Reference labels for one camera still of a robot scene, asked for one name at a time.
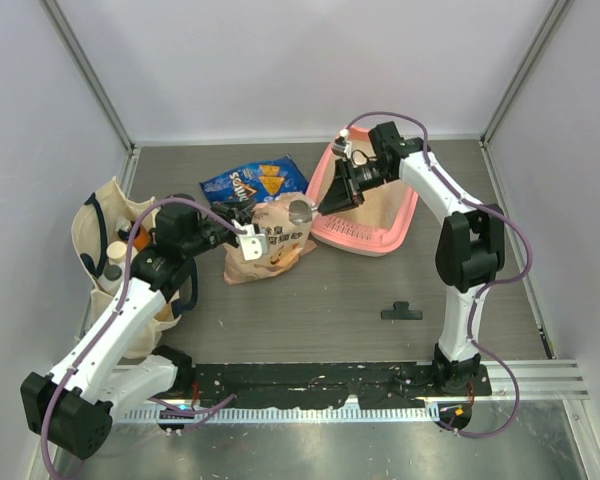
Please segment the metal litter scoop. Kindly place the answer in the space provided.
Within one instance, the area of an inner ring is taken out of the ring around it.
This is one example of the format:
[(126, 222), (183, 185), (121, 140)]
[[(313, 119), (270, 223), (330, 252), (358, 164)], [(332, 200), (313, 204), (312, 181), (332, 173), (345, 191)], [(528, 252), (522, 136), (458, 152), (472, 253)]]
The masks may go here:
[(289, 203), (288, 218), (294, 225), (311, 224), (318, 215), (318, 206), (312, 201), (293, 200)]

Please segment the pink cat litter bag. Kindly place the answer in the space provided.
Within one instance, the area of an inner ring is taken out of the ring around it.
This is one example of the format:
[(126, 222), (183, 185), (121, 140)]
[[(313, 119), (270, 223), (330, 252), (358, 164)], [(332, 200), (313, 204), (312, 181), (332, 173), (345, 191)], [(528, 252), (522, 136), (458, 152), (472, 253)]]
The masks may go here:
[(298, 192), (285, 193), (254, 206), (252, 223), (266, 236), (266, 252), (247, 261), (238, 248), (226, 245), (224, 281), (242, 284), (278, 276), (315, 249), (310, 230), (316, 218), (314, 202)]

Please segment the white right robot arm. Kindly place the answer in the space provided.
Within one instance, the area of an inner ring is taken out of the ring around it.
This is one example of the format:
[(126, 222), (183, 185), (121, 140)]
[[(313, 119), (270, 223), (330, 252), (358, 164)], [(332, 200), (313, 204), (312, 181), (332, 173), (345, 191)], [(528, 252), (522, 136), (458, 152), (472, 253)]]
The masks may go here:
[(378, 124), (368, 133), (372, 156), (358, 163), (349, 135), (343, 129), (331, 144), (335, 172), (317, 210), (328, 215), (355, 209), (366, 191), (394, 181), (412, 188), (431, 210), (441, 226), (435, 267), (447, 294), (429, 382), (442, 394), (455, 394), (479, 373), (481, 355), (473, 343), (482, 312), (477, 296), (504, 266), (502, 212), (463, 190), (425, 137), (406, 139), (394, 122)]

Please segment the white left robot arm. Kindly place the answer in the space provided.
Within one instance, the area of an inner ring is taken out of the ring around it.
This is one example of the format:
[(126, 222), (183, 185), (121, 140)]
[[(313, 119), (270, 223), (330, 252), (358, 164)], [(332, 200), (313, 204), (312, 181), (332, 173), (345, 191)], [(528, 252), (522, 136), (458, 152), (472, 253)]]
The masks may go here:
[(236, 247), (245, 258), (263, 253), (253, 209), (251, 201), (206, 207), (179, 194), (139, 214), (137, 226), (155, 218), (153, 241), (139, 253), (126, 253), (123, 282), (112, 302), (46, 375), (32, 372), (21, 384), (27, 425), (40, 437), (47, 467), (53, 465), (51, 445), (86, 460), (129, 410), (163, 392), (180, 399), (191, 391), (191, 359), (171, 350), (151, 354), (122, 374), (113, 370), (190, 277), (196, 256), (222, 244)]

